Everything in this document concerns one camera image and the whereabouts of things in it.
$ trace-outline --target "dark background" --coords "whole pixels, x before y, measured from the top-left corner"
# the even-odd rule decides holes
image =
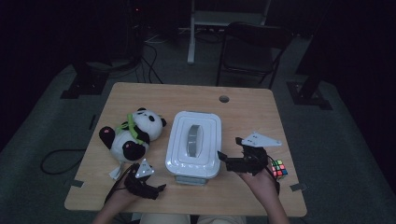
[[[110,63],[130,57],[136,24],[177,37],[190,25],[190,2],[2,1],[1,144],[3,148],[29,115],[52,78],[75,60]],[[197,9],[256,11],[262,1],[196,1]],[[320,76],[336,86],[384,175],[392,179],[395,158],[394,75],[396,4],[391,1],[276,0],[267,24],[280,25],[312,42],[297,74]]]

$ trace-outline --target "panda face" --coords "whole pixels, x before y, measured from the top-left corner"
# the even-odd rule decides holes
[[[157,139],[163,130],[160,116],[151,110],[138,110],[133,113],[134,123],[139,129],[149,135],[150,141]]]

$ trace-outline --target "rubik's cube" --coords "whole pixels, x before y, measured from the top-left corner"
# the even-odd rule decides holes
[[[286,170],[283,161],[272,161],[272,164],[273,164],[274,177],[276,179],[281,179],[288,174],[288,171]]]

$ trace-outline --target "panda ear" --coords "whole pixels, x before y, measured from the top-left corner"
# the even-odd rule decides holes
[[[163,127],[166,126],[166,120],[165,119],[161,119],[161,121],[163,122]]]

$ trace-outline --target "panda plush toy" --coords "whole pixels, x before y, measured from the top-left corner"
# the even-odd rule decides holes
[[[116,130],[106,126],[99,132],[103,143],[120,162],[120,166],[110,173],[113,179],[119,178],[125,162],[134,163],[146,154],[150,141],[160,137],[166,125],[165,119],[143,107],[128,114],[127,118]]]

